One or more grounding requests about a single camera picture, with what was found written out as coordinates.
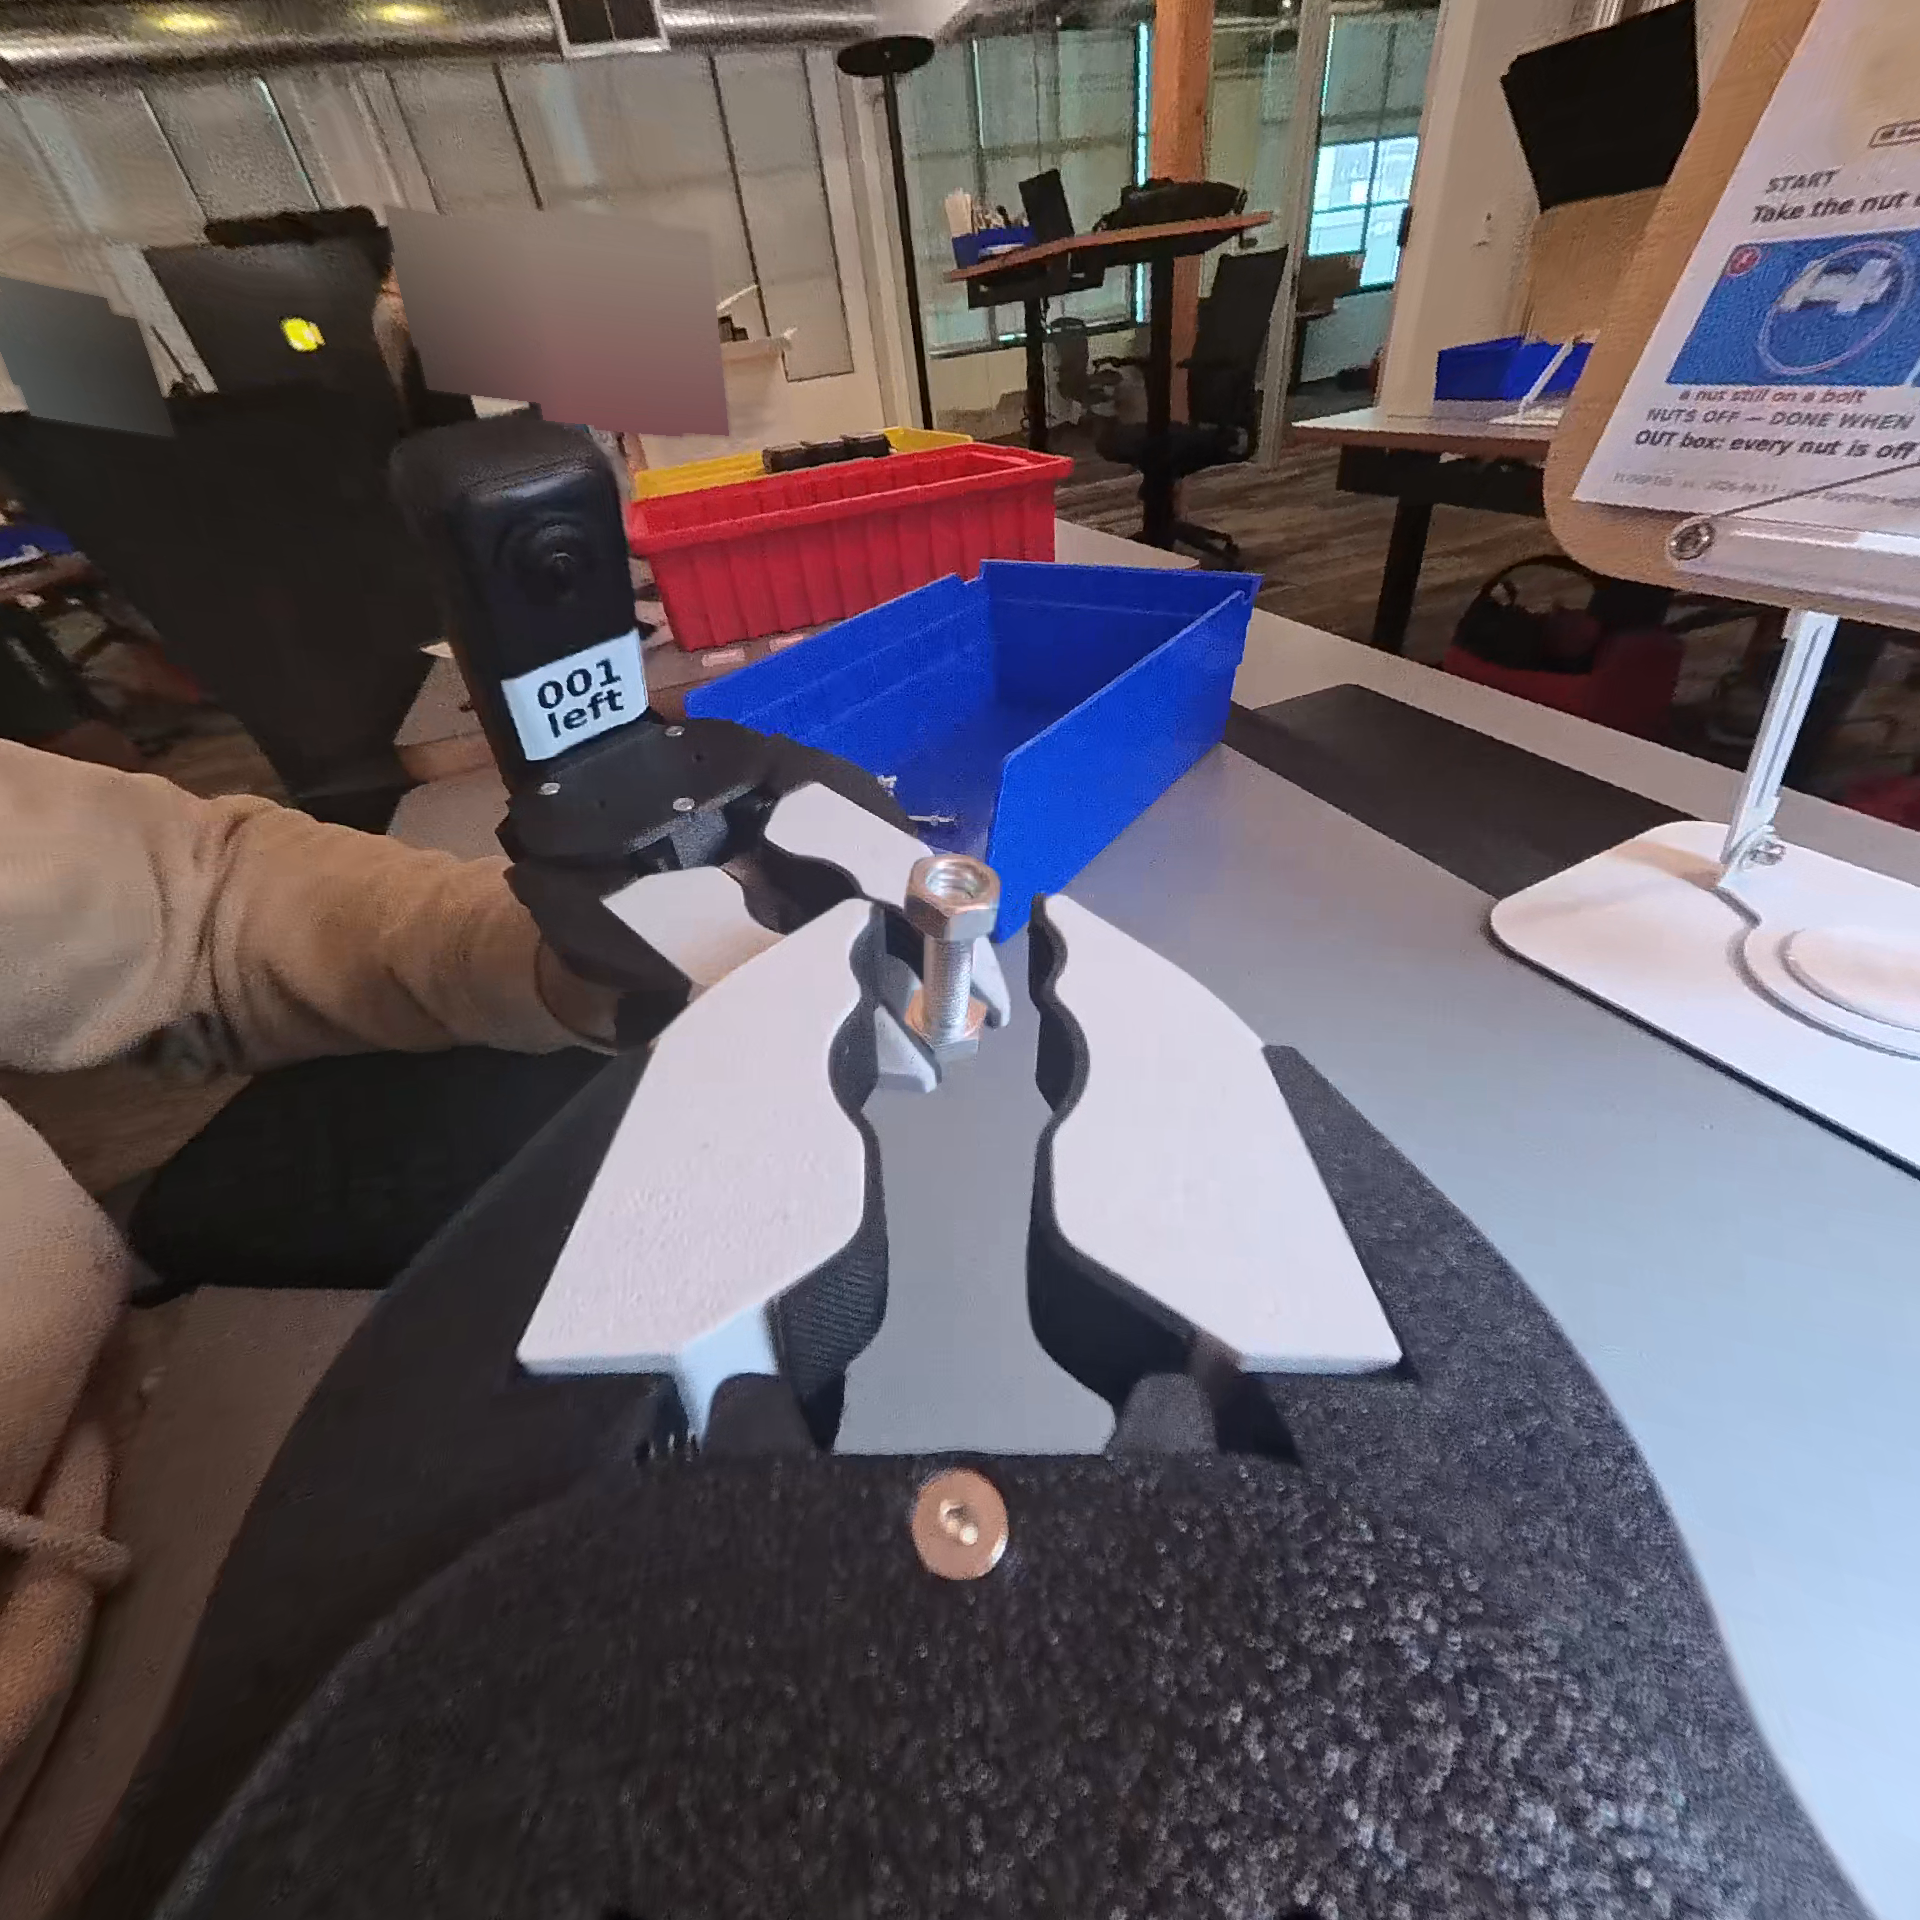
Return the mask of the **black wrist rest pad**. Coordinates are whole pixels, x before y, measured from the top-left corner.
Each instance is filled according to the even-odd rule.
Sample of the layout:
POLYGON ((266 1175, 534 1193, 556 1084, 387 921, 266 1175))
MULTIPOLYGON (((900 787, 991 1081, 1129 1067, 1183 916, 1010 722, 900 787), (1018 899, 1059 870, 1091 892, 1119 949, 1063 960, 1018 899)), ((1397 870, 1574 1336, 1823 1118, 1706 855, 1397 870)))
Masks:
POLYGON ((609 1064, 467 1045, 256 1076, 132 1196, 137 1304, 393 1284, 609 1064))

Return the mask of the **black mesh office chair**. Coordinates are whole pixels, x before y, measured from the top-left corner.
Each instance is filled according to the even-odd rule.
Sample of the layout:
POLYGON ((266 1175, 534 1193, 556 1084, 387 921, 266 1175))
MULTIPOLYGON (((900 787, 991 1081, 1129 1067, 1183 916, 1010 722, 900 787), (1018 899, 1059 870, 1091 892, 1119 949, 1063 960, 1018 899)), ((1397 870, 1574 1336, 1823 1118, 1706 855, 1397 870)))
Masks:
POLYGON ((210 377, 175 416, 239 564, 242 719, 297 803, 366 824, 411 781, 395 738, 438 637, 390 465, 403 441, 476 420, 474 398, 428 379, 368 204, 216 217, 138 260, 210 377))

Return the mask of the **wooden office desk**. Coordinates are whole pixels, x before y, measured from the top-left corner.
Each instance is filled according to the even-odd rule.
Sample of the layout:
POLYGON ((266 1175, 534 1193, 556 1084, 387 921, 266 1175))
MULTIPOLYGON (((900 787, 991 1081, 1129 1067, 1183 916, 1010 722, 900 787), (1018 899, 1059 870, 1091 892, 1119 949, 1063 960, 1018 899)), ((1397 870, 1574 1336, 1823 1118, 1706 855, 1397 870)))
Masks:
POLYGON ((1394 414, 1379 405, 1286 425, 1288 443, 1337 454, 1338 492, 1394 505, 1370 628, 1374 647, 1405 653, 1437 509, 1546 518, 1544 471, 1554 432, 1554 424, 1394 414))

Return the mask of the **steel hex bolt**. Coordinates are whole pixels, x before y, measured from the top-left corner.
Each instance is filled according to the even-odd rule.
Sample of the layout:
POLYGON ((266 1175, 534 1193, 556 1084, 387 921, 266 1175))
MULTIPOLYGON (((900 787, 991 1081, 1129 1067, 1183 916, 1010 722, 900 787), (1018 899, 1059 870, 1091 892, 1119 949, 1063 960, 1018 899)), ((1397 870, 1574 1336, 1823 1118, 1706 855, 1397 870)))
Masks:
POLYGON ((979 1050, 985 1011, 975 1009, 975 948, 997 924, 991 902, 915 896, 909 918, 923 933, 923 984, 909 1007, 909 1026, 946 1064, 979 1050))

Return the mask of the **printed instruction sheet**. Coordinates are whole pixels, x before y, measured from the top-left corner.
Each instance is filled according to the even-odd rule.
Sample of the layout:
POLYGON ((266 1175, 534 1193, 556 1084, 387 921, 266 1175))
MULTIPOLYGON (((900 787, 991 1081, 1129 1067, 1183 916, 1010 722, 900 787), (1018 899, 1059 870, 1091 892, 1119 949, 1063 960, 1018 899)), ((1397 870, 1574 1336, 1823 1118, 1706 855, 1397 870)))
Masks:
POLYGON ((1746 6, 1603 347, 1582 508, 1916 535, 1914 2, 1746 6))

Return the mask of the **person's torso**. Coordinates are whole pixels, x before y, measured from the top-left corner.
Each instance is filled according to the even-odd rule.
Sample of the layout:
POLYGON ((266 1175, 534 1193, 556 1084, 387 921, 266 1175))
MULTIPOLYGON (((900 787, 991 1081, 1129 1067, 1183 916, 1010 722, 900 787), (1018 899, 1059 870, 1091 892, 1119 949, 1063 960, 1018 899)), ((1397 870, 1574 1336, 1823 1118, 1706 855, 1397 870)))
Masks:
POLYGON ((132 1553, 109 1534, 115 1419, 96 1376, 131 1297, 109 1213, 2 1114, 2 1826, 61 1727, 132 1553))

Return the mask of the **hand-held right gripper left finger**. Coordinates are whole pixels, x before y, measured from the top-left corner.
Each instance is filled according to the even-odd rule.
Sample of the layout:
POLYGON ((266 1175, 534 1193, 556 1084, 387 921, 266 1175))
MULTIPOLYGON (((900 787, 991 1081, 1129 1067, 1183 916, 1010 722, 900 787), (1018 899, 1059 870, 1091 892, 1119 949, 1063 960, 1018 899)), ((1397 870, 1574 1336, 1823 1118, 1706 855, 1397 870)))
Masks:
POLYGON ((782 1370, 775 1310, 869 1221, 883 910, 845 899, 672 1019, 516 1346, 532 1377, 660 1376, 686 1419, 782 1370))

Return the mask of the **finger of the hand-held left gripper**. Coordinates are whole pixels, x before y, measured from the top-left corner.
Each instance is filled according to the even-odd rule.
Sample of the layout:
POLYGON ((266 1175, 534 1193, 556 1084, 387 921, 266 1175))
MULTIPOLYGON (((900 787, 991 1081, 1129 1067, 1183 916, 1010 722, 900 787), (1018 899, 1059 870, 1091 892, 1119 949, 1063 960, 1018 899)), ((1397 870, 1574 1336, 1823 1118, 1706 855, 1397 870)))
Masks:
POLYGON ((843 875, 852 893, 904 904, 924 841, 847 794, 804 781, 773 803, 767 848, 843 875))
MULTIPOLYGON (((785 933, 757 920, 741 879, 725 868, 636 875, 610 893, 610 913, 705 993, 785 933)), ((880 948, 876 1077, 887 1089, 936 1092, 941 1066, 902 1019, 916 988, 906 962, 880 948)))

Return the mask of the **black computer monitor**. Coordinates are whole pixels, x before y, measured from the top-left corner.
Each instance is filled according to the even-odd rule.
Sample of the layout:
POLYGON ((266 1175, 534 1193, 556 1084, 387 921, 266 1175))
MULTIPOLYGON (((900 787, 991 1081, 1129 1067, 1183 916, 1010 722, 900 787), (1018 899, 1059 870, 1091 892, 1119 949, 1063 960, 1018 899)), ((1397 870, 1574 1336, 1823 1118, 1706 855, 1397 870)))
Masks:
POLYGON ((1701 109, 1694 2, 1520 53, 1501 75, 1541 214, 1662 189, 1701 109))

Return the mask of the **black backpack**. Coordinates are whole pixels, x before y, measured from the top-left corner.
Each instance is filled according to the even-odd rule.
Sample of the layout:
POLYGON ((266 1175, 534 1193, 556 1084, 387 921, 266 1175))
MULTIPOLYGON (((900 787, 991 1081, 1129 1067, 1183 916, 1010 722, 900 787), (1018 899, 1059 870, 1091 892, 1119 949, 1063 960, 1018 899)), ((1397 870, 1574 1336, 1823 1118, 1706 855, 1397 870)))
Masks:
POLYGON ((1241 217, 1246 189, 1234 182, 1152 176, 1121 188, 1112 207, 1095 222, 1095 232, 1169 227, 1241 217))

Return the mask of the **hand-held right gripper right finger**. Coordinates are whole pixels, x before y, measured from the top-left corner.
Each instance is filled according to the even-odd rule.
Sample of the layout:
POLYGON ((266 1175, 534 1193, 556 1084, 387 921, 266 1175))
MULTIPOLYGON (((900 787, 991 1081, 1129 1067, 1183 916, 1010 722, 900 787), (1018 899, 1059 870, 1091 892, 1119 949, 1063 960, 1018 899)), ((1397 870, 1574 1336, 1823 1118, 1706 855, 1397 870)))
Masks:
POLYGON ((1026 1308, 1046 1356, 1122 1406, 1142 1380, 1236 1391, 1397 1371, 1403 1341, 1261 1034, 1142 940, 1035 899, 1026 1308))

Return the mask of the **red plastic bin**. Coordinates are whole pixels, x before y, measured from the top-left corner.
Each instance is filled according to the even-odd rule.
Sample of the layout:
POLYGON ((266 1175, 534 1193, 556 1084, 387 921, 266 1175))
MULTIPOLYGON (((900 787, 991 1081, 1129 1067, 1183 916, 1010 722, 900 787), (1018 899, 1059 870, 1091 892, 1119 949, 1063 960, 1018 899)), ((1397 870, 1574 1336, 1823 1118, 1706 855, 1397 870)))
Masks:
POLYGON ((633 553, 677 645, 725 649, 873 612, 986 561, 1051 564, 1066 454, 952 443, 636 498, 633 553))

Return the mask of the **yellow plastic bin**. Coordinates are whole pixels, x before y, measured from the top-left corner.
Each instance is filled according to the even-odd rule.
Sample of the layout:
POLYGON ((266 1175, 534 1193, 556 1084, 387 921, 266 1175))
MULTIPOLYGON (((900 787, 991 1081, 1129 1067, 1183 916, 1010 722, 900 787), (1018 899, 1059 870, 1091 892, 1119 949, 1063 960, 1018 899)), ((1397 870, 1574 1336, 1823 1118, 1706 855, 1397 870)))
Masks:
POLYGON ((918 425, 891 425, 873 433, 737 450, 671 465, 636 465, 631 471, 631 502, 752 483, 760 477, 812 468, 837 468, 904 454, 942 451, 969 443, 973 443, 969 433, 918 425))

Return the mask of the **wooden standing desk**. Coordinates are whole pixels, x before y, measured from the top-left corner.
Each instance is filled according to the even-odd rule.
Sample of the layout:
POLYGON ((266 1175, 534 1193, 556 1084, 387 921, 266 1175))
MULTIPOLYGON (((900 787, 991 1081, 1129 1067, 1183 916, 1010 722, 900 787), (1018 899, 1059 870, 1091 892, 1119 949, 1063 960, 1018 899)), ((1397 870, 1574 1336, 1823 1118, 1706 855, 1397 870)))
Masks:
POLYGON ((1149 354, 1146 398, 1149 428, 1167 436, 1172 424, 1174 375, 1174 269, 1177 261, 1202 257, 1233 237, 1267 227, 1275 215, 1268 209, 1224 214, 1161 223, 1104 227, 1089 234, 1056 237, 1026 247, 993 252, 971 265, 954 265, 945 280, 967 288, 980 305, 1022 304, 1022 364, 1025 364, 1025 441, 1035 451, 1049 451, 1049 410, 1045 396, 1045 318, 1041 307, 1053 298, 1051 281, 1056 268, 1064 275, 1106 275, 1119 268, 1149 268, 1149 354))

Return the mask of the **red bag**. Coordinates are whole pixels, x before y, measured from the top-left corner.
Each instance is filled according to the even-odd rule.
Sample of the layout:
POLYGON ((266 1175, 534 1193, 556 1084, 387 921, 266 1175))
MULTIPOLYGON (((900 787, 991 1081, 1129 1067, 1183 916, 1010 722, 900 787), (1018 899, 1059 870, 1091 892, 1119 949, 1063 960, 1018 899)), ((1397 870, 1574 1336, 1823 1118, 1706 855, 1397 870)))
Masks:
POLYGON ((1648 588, 1537 553, 1476 588, 1441 670, 1613 731, 1660 739, 1683 661, 1685 637, 1648 588))

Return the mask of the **black floor lamp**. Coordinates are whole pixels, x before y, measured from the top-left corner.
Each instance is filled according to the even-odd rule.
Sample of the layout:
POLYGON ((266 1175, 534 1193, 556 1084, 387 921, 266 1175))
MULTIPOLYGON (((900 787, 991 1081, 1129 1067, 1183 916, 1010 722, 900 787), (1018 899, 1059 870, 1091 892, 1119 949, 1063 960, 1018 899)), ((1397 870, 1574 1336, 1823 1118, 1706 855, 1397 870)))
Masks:
POLYGON ((876 88, 876 102, 884 131, 884 179, 891 196, 891 252, 900 286, 900 307, 906 323, 916 401, 916 424, 932 429, 938 424, 934 407, 929 347, 924 329, 924 300, 915 247, 915 222, 904 155, 900 83, 918 74, 934 57, 934 38, 913 29, 884 29, 852 39, 835 53, 839 72, 852 83, 876 88))

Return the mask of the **person's left forearm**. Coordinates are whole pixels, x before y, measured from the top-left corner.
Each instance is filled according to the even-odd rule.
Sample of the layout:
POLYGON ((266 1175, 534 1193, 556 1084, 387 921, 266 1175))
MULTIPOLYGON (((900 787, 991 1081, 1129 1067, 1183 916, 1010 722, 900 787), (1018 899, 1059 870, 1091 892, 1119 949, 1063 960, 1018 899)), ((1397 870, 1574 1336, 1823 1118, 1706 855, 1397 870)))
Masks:
POLYGON ((64 1074, 150 1045, 252 1074, 612 1040, 612 993, 545 944, 501 855, 5 742, 6 1069, 64 1074))

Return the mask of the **white document stand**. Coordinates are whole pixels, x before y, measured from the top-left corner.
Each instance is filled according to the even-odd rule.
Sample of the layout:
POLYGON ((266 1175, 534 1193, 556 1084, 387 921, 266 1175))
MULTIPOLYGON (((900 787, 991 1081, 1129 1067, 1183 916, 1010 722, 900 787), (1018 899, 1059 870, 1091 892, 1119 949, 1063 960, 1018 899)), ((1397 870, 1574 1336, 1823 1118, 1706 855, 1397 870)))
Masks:
POLYGON ((1776 815, 1842 621, 1916 630, 1919 532, 1573 500, 1613 405, 1591 370, 1611 359, 1605 336, 1643 243, 1553 438, 1549 524, 1573 558, 1608 576, 1784 612, 1784 653, 1731 824, 1653 828, 1598 852, 1501 899, 1492 933, 1512 955, 1916 1170, 1916 884, 1791 844, 1776 815))

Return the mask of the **blue plastic bin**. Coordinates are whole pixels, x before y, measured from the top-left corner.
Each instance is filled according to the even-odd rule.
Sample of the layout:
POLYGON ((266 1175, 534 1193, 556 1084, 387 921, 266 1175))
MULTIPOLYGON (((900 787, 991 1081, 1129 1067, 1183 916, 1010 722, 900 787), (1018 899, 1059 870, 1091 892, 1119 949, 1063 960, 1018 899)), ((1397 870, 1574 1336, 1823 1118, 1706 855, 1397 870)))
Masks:
POLYGON ((1001 879, 994 935, 1223 739, 1261 579, 986 560, 684 699, 894 780, 932 844, 1001 879))
POLYGON ((1437 405, 1560 403, 1573 396, 1592 356, 1591 338, 1549 340, 1522 333, 1442 347, 1437 356, 1437 405))

